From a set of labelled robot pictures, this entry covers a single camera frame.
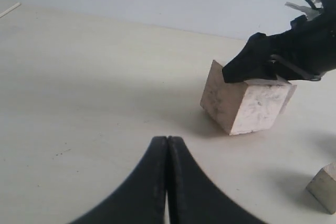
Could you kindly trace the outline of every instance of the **table surface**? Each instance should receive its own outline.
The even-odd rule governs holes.
[[[227,136],[199,104],[212,60],[244,44],[25,5],[1,18],[1,223],[72,221],[156,135],[184,137],[209,178],[268,223],[335,223],[305,187],[336,160],[336,72],[297,82],[272,129]]]

